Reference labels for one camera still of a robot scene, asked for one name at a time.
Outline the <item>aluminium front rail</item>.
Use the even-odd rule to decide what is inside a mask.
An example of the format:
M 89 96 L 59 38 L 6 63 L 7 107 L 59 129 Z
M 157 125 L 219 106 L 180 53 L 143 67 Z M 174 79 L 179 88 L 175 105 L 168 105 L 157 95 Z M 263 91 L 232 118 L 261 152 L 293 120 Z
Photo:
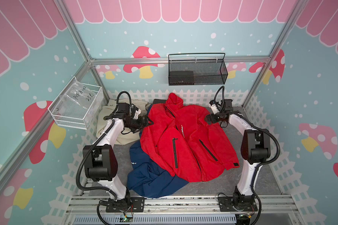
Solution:
M 106 206 L 97 208 L 105 197 L 73 197 L 61 222 L 63 225 L 234 225 L 241 218 L 258 225 L 304 225 L 300 210 L 290 195 L 260 196 L 257 203 L 245 210 L 235 211 L 224 195 L 176 195 L 162 198 L 134 199 L 127 212 Z

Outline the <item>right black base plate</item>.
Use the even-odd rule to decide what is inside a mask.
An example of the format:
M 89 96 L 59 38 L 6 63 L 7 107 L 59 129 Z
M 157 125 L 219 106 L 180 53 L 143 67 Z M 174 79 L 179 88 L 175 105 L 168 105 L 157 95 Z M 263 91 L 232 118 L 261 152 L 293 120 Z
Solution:
M 258 207 L 254 196 L 244 197 L 218 197 L 221 212 L 257 212 Z

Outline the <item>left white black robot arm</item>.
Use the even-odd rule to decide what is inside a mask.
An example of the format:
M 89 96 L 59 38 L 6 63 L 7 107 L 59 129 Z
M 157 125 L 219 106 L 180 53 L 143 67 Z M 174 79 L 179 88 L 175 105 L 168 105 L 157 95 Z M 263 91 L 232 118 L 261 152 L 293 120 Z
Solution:
M 110 206 L 125 212 L 133 203 L 128 188 L 117 176 L 118 162 L 114 145 L 120 134 L 138 133 L 154 122 L 147 116 L 140 116 L 141 111 L 131 100 L 128 92 L 122 91 L 116 99 L 114 111 L 105 116 L 107 125 L 102 134 L 92 145 L 83 148 L 83 159 L 76 174 L 76 186 L 82 191 L 104 190 L 110 194 L 110 200 L 98 204 Z

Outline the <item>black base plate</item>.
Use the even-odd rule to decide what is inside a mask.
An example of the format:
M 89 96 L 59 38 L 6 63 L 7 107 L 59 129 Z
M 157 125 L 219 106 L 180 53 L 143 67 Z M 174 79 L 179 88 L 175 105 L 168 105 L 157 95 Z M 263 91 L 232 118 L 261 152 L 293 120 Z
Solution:
M 254 196 L 244 197 L 218 197 L 221 212 L 257 212 L 258 207 Z
M 106 206 L 106 212 L 143 212 L 145 205 L 144 197 L 132 197 L 130 200 L 122 199 L 109 203 Z

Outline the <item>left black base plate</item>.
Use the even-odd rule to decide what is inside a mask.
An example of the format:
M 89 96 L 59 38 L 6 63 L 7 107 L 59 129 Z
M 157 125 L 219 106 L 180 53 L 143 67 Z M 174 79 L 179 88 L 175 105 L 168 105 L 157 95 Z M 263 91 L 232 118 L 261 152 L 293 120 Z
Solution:
M 144 197 L 132 197 L 130 200 L 122 199 L 109 203 L 106 206 L 106 212 L 143 212 L 145 205 Z

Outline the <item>black box in basket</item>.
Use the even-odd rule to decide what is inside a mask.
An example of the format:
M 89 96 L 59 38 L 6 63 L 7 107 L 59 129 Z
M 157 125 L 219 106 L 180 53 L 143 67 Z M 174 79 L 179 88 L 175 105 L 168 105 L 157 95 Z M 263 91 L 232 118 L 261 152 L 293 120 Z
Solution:
M 193 71 L 171 71 L 169 72 L 169 86 L 194 85 Z

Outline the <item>black fabric case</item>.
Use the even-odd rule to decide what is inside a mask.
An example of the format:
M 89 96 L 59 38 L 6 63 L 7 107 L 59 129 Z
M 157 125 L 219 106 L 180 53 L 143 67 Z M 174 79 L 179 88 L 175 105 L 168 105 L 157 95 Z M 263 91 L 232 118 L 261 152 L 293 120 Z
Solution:
M 153 105 L 155 105 L 155 104 L 165 104 L 165 102 L 166 102 L 166 99 L 154 99 L 153 100 Z

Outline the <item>navy blue jacket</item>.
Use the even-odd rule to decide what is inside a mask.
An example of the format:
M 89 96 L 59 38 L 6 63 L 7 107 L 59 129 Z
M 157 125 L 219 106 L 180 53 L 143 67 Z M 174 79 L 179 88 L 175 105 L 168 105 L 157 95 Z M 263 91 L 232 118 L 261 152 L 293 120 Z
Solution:
M 174 194 L 188 184 L 178 176 L 159 167 L 141 148 L 140 141 L 130 147 L 133 170 L 127 176 L 127 188 L 148 198 Z

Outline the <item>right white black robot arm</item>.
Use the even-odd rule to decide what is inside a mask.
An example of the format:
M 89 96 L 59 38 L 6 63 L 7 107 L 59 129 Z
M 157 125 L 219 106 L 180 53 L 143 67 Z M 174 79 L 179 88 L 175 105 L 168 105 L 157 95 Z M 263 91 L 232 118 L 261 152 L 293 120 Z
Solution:
M 261 167 L 278 159 L 280 144 L 267 129 L 255 126 L 239 111 L 235 111 L 231 99 L 217 101 L 219 92 L 224 96 L 223 86 L 209 102 L 212 113 L 206 116 L 205 121 L 209 125 L 230 124 L 240 132 L 243 136 L 240 152 L 244 160 L 241 178 L 232 197 L 218 196 L 221 211 L 261 211 L 261 206 L 256 203 L 260 199 L 255 192 L 255 184 Z

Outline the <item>red jacket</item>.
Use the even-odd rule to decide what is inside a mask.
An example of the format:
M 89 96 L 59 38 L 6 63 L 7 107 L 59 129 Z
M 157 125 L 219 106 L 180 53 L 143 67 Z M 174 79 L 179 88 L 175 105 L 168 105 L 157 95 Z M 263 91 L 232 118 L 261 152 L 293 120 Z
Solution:
M 148 117 L 153 125 L 144 128 L 142 150 L 171 176 L 188 182 L 205 182 L 225 170 L 239 167 L 239 159 L 219 124 L 209 125 L 209 111 L 184 105 L 181 97 L 169 94 L 165 103 L 154 104 Z

